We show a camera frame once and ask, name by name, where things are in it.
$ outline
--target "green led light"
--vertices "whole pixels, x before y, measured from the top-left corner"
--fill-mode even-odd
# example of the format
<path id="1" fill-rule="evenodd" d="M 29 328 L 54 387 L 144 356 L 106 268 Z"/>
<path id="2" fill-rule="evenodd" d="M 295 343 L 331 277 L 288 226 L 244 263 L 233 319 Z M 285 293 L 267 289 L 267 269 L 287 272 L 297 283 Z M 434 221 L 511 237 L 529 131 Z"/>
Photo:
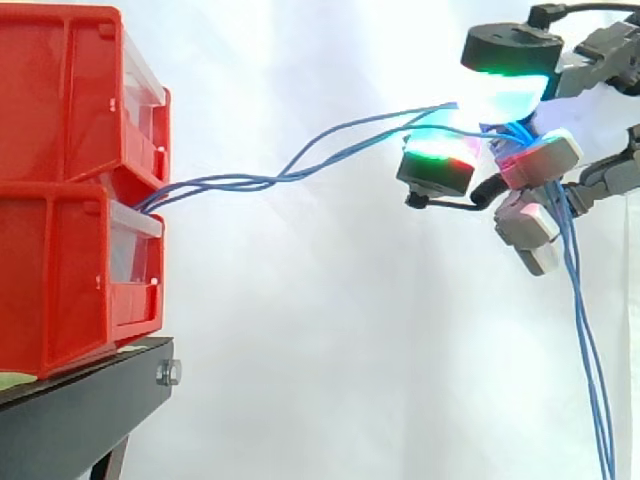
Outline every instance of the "green led light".
<path id="1" fill-rule="evenodd" d="M 471 132 L 480 131 L 478 124 L 459 110 L 439 110 L 419 123 L 446 125 Z M 424 129 L 411 132 L 404 151 L 425 161 L 441 162 L 456 159 L 475 166 L 479 145 L 480 142 L 476 138 L 465 138 L 444 130 Z"/>
<path id="2" fill-rule="evenodd" d="M 480 123 L 502 125 L 521 120 L 536 109 L 549 78 L 545 75 L 505 76 L 464 69 L 466 92 L 458 104 Z"/>

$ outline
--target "cable bundle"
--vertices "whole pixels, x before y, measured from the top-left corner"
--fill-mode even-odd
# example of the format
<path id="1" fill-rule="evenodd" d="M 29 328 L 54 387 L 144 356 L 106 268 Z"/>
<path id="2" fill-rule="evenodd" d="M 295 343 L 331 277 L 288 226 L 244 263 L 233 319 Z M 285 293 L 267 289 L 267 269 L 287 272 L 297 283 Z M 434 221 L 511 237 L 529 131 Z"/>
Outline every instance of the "cable bundle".
<path id="1" fill-rule="evenodd" d="M 436 107 L 418 108 L 412 110 L 404 110 L 401 112 L 394 112 L 383 115 L 376 115 L 373 117 L 366 117 L 359 120 L 354 120 L 348 123 L 337 125 L 320 135 L 310 140 L 282 169 L 282 171 L 274 177 L 262 176 L 262 175 L 248 175 L 248 174 L 225 174 L 225 175 L 211 175 L 208 177 L 194 178 L 184 182 L 177 182 L 168 185 L 153 195 L 149 196 L 146 200 L 141 202 L 136 208 L 145 213 L 151 213 L 156 209 L 169 205 L 180 200 L 199 195 L 201 193 L 220 190 L 228 192 L 258 192 L 273 187 L 278 183 L 296 182 L 307 178 L 320 170 L 327 168 L 331 165 L 341 162 L 352 155 L 361 152 L 373 145 L 380 143 L 393 136 L 396 133 L 411 131 L 422 128 L 433 128 L 451 131 L 462 135 L 476 136 L 480 138 L 501 138 L 507 139 L 512 142 L 519 143 L 522 146 L 529 146 L 534 142 L 533 135 L 521 124 L 511 123 L 506 127 L 513 133 L 513 135 L 497 134 L 497 133 L 471 133 L 457 130 L 455 128 L 446 127 L 442 125 L 415 125 L 416 122 L 428 116 L 430 113 L 443 108 L 456 108 L 455 104 L 444 104 Z M 371 123 L 379 120 L 386 120 L 390 118 L 396 118 L 403 115 L 418 114 L 409 122 L 396 128 L 386 130 L 382 133 L 374 135 L 366 140 L 363 140 L 355 145 L 344 148 L 339 152 L 331 155 L 323 162 L 312 166 L 296 170 L 292 172 L 292 169 L 298 164 L 298 162 L 306 155 L 306 153 L 323 138 L 346 128 L 351 128 L 357 125 Z M 489 185 L 484 190 L 487 192 L 501 192 L 502 183 L 501 178 L 498 175 L 487 179 L 484 183 Z M 183 191 L 175 196 L 169 196 L 170 194 Z M 587 378 L 587 385 L 589 389 L 589 400 L 591 405 L 591 412 L 593 417 L 594 430 L 596 434 L 596 445 L 598 450 L 598 459 L 600 461 L 600 470 L 603 480 L 615 480 L 616 478 L 616 466 L 615 466 L 615 446 L 613 438 L 613 426 L 611 420 L 611 411 L 609 406 L 609 399 L 607 395 L 607 389 L 605 385 L 604 373 L 602 371 L 602 365 L 598 355 L 589 322 L 587 320 L 586 308 L 582 298 L 581 285 L 580 285 L 580 255 L 578 251 L 577 235 L 575 226 L 573 224 L 573 217 L 569 209 L 569 202 L 567 200 L 566 193 L 562 185 L 558 182 L 552 182 L 545 186 L 545 191 L 549 197 L 549 201 L 552 205 L 552 215 L 559 225 L 561 237 L 564 243 L 564 260 L 565 266 L 571 278 L 571 283 L 574 291 L 574 303 L 575 303 L 575 322 L 578 333 L 578 341 L 580 345 L 580 352 L 582 355 L 582 362 L 584 366 L 585 376 Z M 490 203 L 491 199 L 483 202 L 474 201 L 474 205 L 455 204 L 446 201 L 433 201 L 430 205 L 437 205 L 443 207 L 451 207 L 466 210 L 481 210 Z M 593 375 L 592 360 L 595 366 L 599 388 L 596 389 L 596 381 Z M 604 418 L 602 413 L 602 407 L 600 405 L 602 400 L 604 406 Z"/>
<path id="2" fill-rule="evenodd" d="M 289 161 L 289 163 L 280 171 L 280 173 L 278 173 L 278 175 L 274 177 L 264 176 L 264 175 L 249 175 L 244 173 L 234 173 L 234 174 L 211 175 L 207 177 L 193 178 L 191 180 L 176 182 L 171 185 L 167 185 L 164 188 L 161 188 L 157 192 L 147 197 L 143 202 L 136 205 L 135 208 L 137 210 L 140 210 L 143 213 L 151 213 L 156 209 L 163 207 L 165 205 L 169 205 L 171 203 L 178 202 L 180 200 L 184 200 L 194 195 L 199 195 L 201 193 L 205 193 L 209 191 L 221 190 L 221 191 L 227 191 L 227 192 L 258 192 L 258 191 L 271 188 L 278 183 L 296 182 L 304 178 L 307 178 L 315 173 L 318 173 L 319 171 L 331 165 L 335 165 L 336 163 L 339 163 L 342 160 L 345 160 L 346 158 L 349 158 L 352 155 L 355 155 L 356 153 L 366 150 L 367 148 L 370 148 L 382 142 L 383 140 L 386 140 L 392 137 L 397 133 L 407 132 L 412 130 L 438 129 L 438 130 L 445 130 L 445 131 L 458 133 L 461 135 L 467 135 L 467 136 L 489 138 L 489 139 L 502 138 L 502 139 L 515 141 L 518 143 L 523 143 L 521 139 L 510 136 L 510 135 L 465 132 L 465 131 L 458 130 L 452 127 L 447 127 L 444 125 L 415 125 L 416 122 L 428 116 L 430 113 L 433 113 L 437 110 L 444 109 L 444 108 L 457 108 L 457 107 L 453 103 L 447 103 L 447 104 L 436 106 L 436 107 L 404 110 L 400 112 L 376 115 L 373 117 L 366 117 L 358 120 L 353 120 L 348 123 L 343 123 L 341 125 L 337 125 L 335 127 L 330 128 L 329 130 L 322 132 L 320 135 L 316 136 L 315 138 L 307 142 L 307 144 Z M 411 115 L 416 113 L 418 113 L 418 115 L 415 118 L 413 118 L 412 120 L 410 120 L 409 122 L 405 123 L 400 127 L 386 130 L 382 133 L 369 137 L 359 143 L 356 143 L 355 145 L 344 148 L 339 152 L 331 155 L 329 158 L 327 158 L 326 160 L 324 160 L 323 162 L 317 165 L 303 168 L 294 172 L 291 171 L 315 144 L 317 144 L 320 140 L 322 140 L 323 138 L 335 132 L 344 130 L 346 128 L 355 127 L 357 125 L 363 125 L 366 123 L 376 122 L 380 120 L 387 120 L 390 118 L 396 118 L 403 115 Z M 168 198 L 166 198 L 168 195 L 175 192 L 179 192 L 179 191 L 184 191 L 184 193 L 179 193 L 178 195 L 169 196 Z"/>

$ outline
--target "black metal shelf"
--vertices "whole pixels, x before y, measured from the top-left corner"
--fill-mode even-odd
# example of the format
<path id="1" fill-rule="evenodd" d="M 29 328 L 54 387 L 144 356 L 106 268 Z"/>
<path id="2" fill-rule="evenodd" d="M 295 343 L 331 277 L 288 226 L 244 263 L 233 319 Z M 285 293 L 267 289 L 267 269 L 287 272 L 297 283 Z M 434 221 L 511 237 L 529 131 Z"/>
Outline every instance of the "black metal shelf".
<path id="1" fill-rule="evenodd" d="M 102 468 L 105 474 L 92 478 L 113 475 L 105 464 L 116 457 L 121 463 L 129 433 L 172 390 L 163 384 L 162 368 L 173 359 L 173 339 L 145 338 L 134 347 L 0 392 L 0 480 L 74 480 L 94 465 L 94 473 Z"/>

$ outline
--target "blue cable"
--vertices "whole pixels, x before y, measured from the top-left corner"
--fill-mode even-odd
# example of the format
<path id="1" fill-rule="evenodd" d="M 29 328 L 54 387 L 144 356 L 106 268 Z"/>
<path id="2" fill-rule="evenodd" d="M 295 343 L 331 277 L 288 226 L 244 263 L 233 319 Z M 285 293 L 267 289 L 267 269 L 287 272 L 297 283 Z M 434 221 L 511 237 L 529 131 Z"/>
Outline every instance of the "blue cable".
<path id="1" fill-rule="evenodd" d="M 587 385 L 589 389 L 589 400 L 594 423 L 594 431 L 596 435 L 596 446 L 598 449 L 601 475 L 603 480 L 606 480 L 608 473 L 608 478 L 610 478 L 611 480 L 615 480 L 615 444 L 613 438 L 611 410 L 598 349 L 593 337 L 593 333 L 591 332 L 591 327 L 587 320 L 586 308 L 584 306 L 584 300 L 581 293 L 580 257 L 575 225 L 573 223 L 573 216 L 571 215 L 569 209 L 569 202 L 567 200 L 564 188 L 557 181 L 554 182 L 553 186 L 557 191 L 557 198 L 559 198 L 560 200 L 559 206 L 556 205 L 556 202 L 554 200 L 556 196 L 553 195 L 548 186 L 545 187 L 545 191 L 547 193 L 547 196 L 549 197 L 551 205 L 553 206 L 553 209 L 555 211 L 554 216 L 556 217 L 556 221 L 558 222 L 558 225 L 560 227 L 560 234 L 565 246 L 565 266 L 567 267 L 567 272 L 569 273 L 569 277 L 574 289 L 576 330 L 578 333 L 580 353 L 582 356 L 583 367 L 585 370 L 585 376 L 587 378 Z M 593 379 L 593 372 L 591 370 L 589 348 L 591 349 L 591 356 L 593 357 L 593 361 L 596 366 L 598 382 L 600 383 L 600 391 L 604 402 L 604 410 L 607 421 L 606 438 L 605 428 L 602 423 L 602 412 L 600 410 L 598 395 Z"/>
<path id="2" fill-rule="evenodd" d="M 531 134 L 531 132 L 529 132 L 529 130 L 527 130 L 522 124 L 518 122 L 508 123 L 506 127 L 509 130 L 511 130 L 511 132 L 515 136 L 520 137 L 521 139 L 527 141 L 528 145 L 531 145 L 536 140 L 534 136 Z"/>
<path id="3" fill-rule="evenodd" d="M 301 180 L 303 178 L 306 178 L 310 175 L 313 175 L 317 172 L 319 172 L 320 170 L 323 170 L 324 168 L 334 165 L 335 163 L 338 163 L 342 160 L 344 160 L 345 158 L 348 158 L 352 155 L 354 155 L 355 153 L 358 153 L 366 148 L 369 148 L 379 142 L 381 142 L 382 140 L 387 139 L 388 137 L 390 137 L 391 135 L 395 134 L 395 133 L 400 133 L 400 132 L 405 132 L 405 131 L 412 131 L 412 130 L 422 130 L 422 129 L 436 129 L 436 130 L 443 130 L 443 131 L 448 131 L 448 132 L 452 132 L 452 133 L 456 133 L 458 135 L 465 135 L 465 136 L 473 136 L 473 137 L 479 137 L 479 138 L 491 138 L 491 139 L 495 139 L 495 138 L 501 138 L 501 139 L 507 139 L 510 141 L 514 141 L 517 143 L 520 143 L 522 145 L 526 145 L 527 142 L 520 139 L 519 137 L 513 137 L 511 135 L 504 135 L 504 134 L 492 134 L 492 133 L 476 133 L 476 132 L 467 132 L 464 130 L 460 130 L 457 128 L 453 128 L 453 127 L 448 127 L 448 126 L 444 126 L 444 125 L 430 125 L 430 124 L 423 124 L 423 125 L 412 125 L 412 124 L 405 124 L 403 126 L 400 127 L 396 127 L 396 128 L 392 128 L 389 130 L 386 130 L 385 132 L 382 132 L 380 134 L 377 134 L 373 137 L 370 137 L 362 142 L 359 142 L 355 145 L 352 145 L 350 147 L 347 147 L 343 150 L 341 150 L 340 152 L 332 155 L 331 157 L 329 157 L 327 160 L 325 160 L 324 162 L 315 165 L 313 167 L 308 167 L 293 173 L 285 173 L 284 175 L 279 175 L 276 177 L 268 177 L 268 176 L 257 176 L 257 175 L 246 175 L 246 174 L 227 174 L 227 175 L 211 175 L 211 176 L 206 176 L 206 177 L 199 177 L 199 178 L 194 178 L 192 180 L 186 181 L 186 182 L 177 182 L 171 185 L 168 185 L 167 187 L 164 187 L 160 190 L 158 190 L 157 192 L 153 193 L 152 195 L 150 195 L 144 202 L 142 202 L 140 205 L 138 205 L 136 208 L 141 209 L 143 212 L 145 213 L 151 213 L 152 211 L 156 210 L 157 208 L 160 208 L 162 206 L 168 205 L 170 203 L 174 203 L 177 202 L 179 200 L 183 200 L 185 198 L 191 197 L 193 195 L 198 195 L 200 193 L 203 193 L 205 191 L 209 191 L 209 190 L 226 190 L 226 191 L 234 191 L 233 188 L 234 187 L 246 187 L 246 186 L 251 186 L 254 184 L 260 184 L 262 183 L 262 185 L 256 185 L 255 190 L 250 190 L 250 191 L 259 191 L 259 190 L 263 190 L 265 188 L 269 188 L 271 186 L 273 186 L 273 184 L 275 183 L 281 183 L 281 182 L 291 182 L 291 181 L 297 181 L 297 180 Z M 205 182 L 213 182 L 213 181 L 221 181 L 221 180 L 239 180 L 239 179 L 244 179 L 244 180 L 248 180 L 248 182 L 241 182 L 241 183 L 235 183 L 235 184 L 222 184 L 222 185 L 209 185 Z M 155 202 L 156 200 L 164 197 L 165 195 L 167 195 L 168 193 L 171 193 L 174 190 L 177 189 L 181 189 L 184 187 L 197 187 L 197 190 L 191 191 L 191 192 L 187 192 L 184 193 L 182 195 L 173 197 L 173 198 L 169 198 L 167 200 L 163 200 L 161 202 L 158 202 L 155 205 L 151 205 L 153 202 Z"/>
<path id="4" fill-rule="evenodd" d="M 402 110 L 402 111 L 398 111 L 398 112 L 391 112 L 391 113 L 384 113 L 381 115 L 373 115 L 373 116 L 369 116 L 369 117 L 364 117 L 364 118 L 360 118 L 360 119 L 356 119 L 356 120 L 352 120 L 350 122 L 345 122 L 342 123 L 340 125 L 336 125 L 334 127 L 331 127 L 327 130 L 325 130 L 324 132 L 320 133 L 319 135 L 317 135 L 316 137 L 312 138 L 311 140 L 309 140 L 306 145 L 304 145 L 304 147 L 302 147 L 300 149 L 300 151 L 298 153 L 296 153 L 293 158 L 289 161 L 289 163 L 287 163 L 287 165 L 281 170 L 281 172 L 278 174 L 278 176 L 282 176 L 287 174 L 301 159 L 302 157 L 304 157 L 304 155 L 306 155 L 306 153 L 311 150 L 311 148 L 316 145 L 320 140 L 328 137 L 329 135 L 332 135 L 340 130 L 344 130 L 347 128 L 352 128 L 358 125 L 364 125 L 367 123 L 372 123 L 372 122 L 377 122 L 380 120 L 388 120 L 388 119 L 392 119 L 392 118 L 397 118 L 403 115 L 411 115 L 411 114 L 415 114 L 418 113 L 419 115 L 410 120 L 406 125 L 410 125 L 411 123 L 417 122 L 418 120 L 424 118 L 425 116 L 429 115 L 430 113 L 436 111 L 436 110 L 442 110 L 442 109 L 453 109 L 453 108 L 457 108 L 457 105 L 455 103 L 444 103 L 442 105 L 438 105 L 435 107 L 426 107 L 426 108 L 412 108 L 412 109 L 408 109 L 408 110 Z M 243 184 L 236 184 L 236 187 L 250 187 L 252 185 L 255 185 L 254 182 L 244 182 Z M 142 201 L 141 203 L 139 203 L 136 207 L 134 207 L 137 210 L 143 210 L 144 207 L 146 205 L 149 205 L 151 202 L 154 201 L 154 199 L 152 199 L 155 196 L 151 196 L 146 198 L 144 201 Z"/>

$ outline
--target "stacked storage bins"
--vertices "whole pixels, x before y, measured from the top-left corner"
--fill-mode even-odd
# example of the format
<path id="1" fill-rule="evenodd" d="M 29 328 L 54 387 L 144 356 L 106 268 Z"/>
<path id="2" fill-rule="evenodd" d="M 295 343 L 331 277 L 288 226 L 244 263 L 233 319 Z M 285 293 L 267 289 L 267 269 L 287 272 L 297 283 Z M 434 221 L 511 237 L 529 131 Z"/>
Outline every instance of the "stacked storage bins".
<path id="1" fill-rule="evenodd" d="M 0 4 L 0 372 L 46 378 L 162 326 L 169 92 L 108 7 Z"/>

